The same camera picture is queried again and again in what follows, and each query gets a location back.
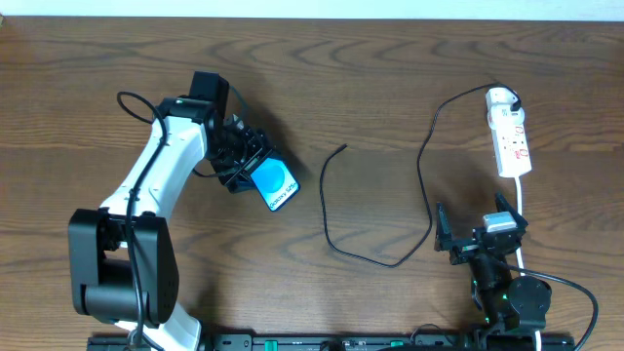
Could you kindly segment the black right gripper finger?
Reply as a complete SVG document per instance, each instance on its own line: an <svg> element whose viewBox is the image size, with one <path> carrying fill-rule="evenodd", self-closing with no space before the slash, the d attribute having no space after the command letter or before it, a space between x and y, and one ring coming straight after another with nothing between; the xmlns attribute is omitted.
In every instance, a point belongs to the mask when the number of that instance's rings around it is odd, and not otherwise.
<svg viewBox="0 0 624 351"><path fill-rule="evenodd" d="M511 217L516 221L519 228L526 228L527 221L526 219L518 212L516 208L514 208L503 196L501 192L496 192L494 195L494 201L496 204L497 210L502 212L508 212Z"/></svg>
<svg viewBox="0 0 624 351"><path fill-rule="evenodd" d="M449 225L448 217L446 214L446 209L443 203L438 203L436 205L436 214L437 214L437 224L436 224L434 250L437 252L449 251L452 246L453 237L452 237L452 231Z"/></svg>

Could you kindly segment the blue Galaxy smartphone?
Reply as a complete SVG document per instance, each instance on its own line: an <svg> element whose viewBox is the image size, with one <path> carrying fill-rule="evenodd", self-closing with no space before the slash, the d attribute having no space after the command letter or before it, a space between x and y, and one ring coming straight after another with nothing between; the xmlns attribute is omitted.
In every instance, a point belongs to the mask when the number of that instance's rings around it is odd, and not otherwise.
<svg viewBox="0 0 624 351"><path fill-rule="evenodd" d="M280 210L300 189L286 163L277 158L263 160L251 179L271 212Z"/></svg>

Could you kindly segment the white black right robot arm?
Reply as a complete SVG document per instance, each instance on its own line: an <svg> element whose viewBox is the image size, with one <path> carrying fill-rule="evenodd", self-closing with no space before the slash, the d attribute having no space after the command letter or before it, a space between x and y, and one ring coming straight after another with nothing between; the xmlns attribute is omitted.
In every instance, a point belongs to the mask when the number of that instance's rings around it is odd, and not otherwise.
<svg viewBox="0 0 624 351"><path fill-rule="evenodd" d="M479 340L491 335L533 337L546 326L552 290L540 279L512 276L506 256L521 247L527 221L502 194L495 195L495 204L497 211L486 214L470 238L456 239L446 209L439 203L435 250L448 252L452 265L470 266L473 300L487 318L477 331Z"/></svg>

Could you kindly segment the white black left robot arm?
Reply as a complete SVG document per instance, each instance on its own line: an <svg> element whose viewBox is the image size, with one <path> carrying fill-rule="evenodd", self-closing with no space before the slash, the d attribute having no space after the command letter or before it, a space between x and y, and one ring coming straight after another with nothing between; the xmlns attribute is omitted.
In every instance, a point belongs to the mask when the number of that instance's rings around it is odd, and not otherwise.
<svg viewBox="0 0 624 351"><path fill-rule="evenodd" d="M219 74L197 71L188 94L151 105L151 134L127 177L97 209L69 220L74 309L128 333L92 336L88 349L213 349L178 300L169 221L186 181L207 160L229 192L255 190L272 212L300 189L266 133L225 114L231 90Z"/></svg>

